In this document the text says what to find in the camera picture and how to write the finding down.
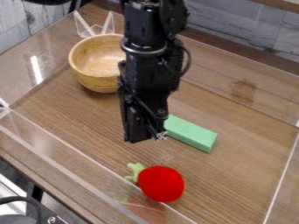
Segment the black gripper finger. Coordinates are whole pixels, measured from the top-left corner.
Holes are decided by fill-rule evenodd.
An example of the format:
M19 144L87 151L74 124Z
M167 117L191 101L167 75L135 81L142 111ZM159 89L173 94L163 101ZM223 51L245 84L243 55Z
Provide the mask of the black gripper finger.
M134 96L125 90L119 90L118 95L121 100L125 140L131 144L137 144L149 140L153 135L146 126L146 118Z
M151 109L139 99L135 100L142 109L146 119L146 126L155 140L165 140L167 131L165 128L165 121L169 118L169 111L166 108Z

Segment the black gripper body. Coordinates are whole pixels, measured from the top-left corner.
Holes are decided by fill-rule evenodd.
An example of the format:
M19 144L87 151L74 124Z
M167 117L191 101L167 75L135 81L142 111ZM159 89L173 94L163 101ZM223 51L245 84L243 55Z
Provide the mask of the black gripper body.
M118 64L122 116L134 110L142 116L167 117L169 97L190 70L191 53L179 38L169 38L158 48L123 38L121 47L126 53Z

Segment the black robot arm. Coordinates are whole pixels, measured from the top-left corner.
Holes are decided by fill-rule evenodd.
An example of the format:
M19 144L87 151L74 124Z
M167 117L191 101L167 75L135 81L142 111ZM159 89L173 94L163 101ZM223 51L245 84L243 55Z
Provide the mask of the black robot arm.
M186 29L183 0L122 0L126 59L118 63L125 139L135 144L166 138L167 99L181 85L193 56L177 34Z

